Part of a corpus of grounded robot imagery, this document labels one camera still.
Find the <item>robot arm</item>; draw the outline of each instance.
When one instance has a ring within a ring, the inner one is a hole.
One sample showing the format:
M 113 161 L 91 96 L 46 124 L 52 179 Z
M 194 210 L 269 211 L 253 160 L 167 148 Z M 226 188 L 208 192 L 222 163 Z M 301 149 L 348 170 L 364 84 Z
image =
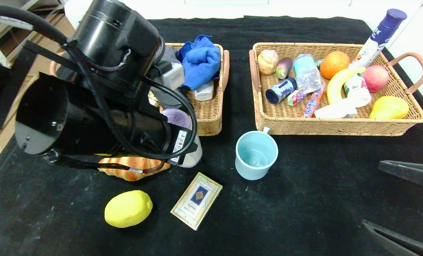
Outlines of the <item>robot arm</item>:
M 62 64 L 62 79 L 42 74 L 21 99 L 15 134 L 25 152 L 50 160 L 65 154 L 138 155 L 176 165 L 195 151 L 197 123 L 190 102 L 146 78 L 164 45 L 139 13 L 117 0 L 94 0 L 72 39 L 16 8 L 0 5 L 0 16 L 32 24 L 68 52 L 65 58 L 55 57 Z M 55 55 L 32 44 L 27 42 L 22 51 Z M 167 123 L 148 103 L 151 86 L 186 107 L 192 130 Z M 184 146 L 178 149 L 180 141 Z

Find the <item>eggplant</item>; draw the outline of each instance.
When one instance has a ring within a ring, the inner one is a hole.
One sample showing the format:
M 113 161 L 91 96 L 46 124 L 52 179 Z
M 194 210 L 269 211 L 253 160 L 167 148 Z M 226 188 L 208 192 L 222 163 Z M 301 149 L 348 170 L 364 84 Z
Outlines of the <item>eggplant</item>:
M 293 60 L 289 57 L 282 58 L 276 66 L 276 76 L 279 79 L 284 79 L 289 75 L 292 69 Z

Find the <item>candy stick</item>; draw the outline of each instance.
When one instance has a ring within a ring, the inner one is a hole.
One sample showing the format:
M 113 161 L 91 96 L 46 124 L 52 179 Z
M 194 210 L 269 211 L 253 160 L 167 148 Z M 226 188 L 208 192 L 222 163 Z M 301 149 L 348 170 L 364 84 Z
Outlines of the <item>candy stick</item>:
M 325 85 L 321 84 L 319 89 L 315 91 L 311 95 L 311 99 L 309 99 L 308 104 L 306 104 L 306 108 L 303 111 L 302 118 L 311 118 L 314 114 L 314 111 L 319 107 L 319 102 L 321 102 L 322 96 L 325 92 Z
M 289 106 L 295 106 L 302 100 L 304 97 L 306 97 L 307 94 L 302 94 L 300 91 L 295 90 L 289 96 L 287 96 L 287 103 Z

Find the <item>croissant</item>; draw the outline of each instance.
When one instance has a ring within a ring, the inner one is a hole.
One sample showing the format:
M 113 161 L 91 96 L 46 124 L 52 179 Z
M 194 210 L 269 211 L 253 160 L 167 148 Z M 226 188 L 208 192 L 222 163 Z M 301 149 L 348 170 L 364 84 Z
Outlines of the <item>croissant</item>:
M 148 159 L 143 157 L 120 157 L 120 158 L 103 158 L 99 161 L 102 164 L 107 164 L 110 162 L 115 162 L 117 164 L 124 164 L 129 167 L 137 168 L 137 169 L 148 169 L 151 167 L 156 167 L 161 163 L 160 160 L 155 159 Z M 119 178 L 123 178 L 127 181 L 136 181 L 143 177 L 150 176 L 166 169 L 170 168 L 170 164 L 165 163 L 164 166 L 157 170 L 156 172 L 145 174 L 145 173 L 136 173 L 128 170 L 120 170 L 120 169 L 107 169 L 107 168 L 99 168 L 101 172 L 105 172 L 109 176 L 117 176 Z

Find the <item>card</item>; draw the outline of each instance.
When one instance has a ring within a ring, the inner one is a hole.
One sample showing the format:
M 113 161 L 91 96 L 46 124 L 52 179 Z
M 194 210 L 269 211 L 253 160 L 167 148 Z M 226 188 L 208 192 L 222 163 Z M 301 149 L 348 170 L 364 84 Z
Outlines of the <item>card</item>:
M 216 181 L 203 173 L 197 173 L 170 212 L 193 230 L 197 230 L 221 189 L 222 186 Z

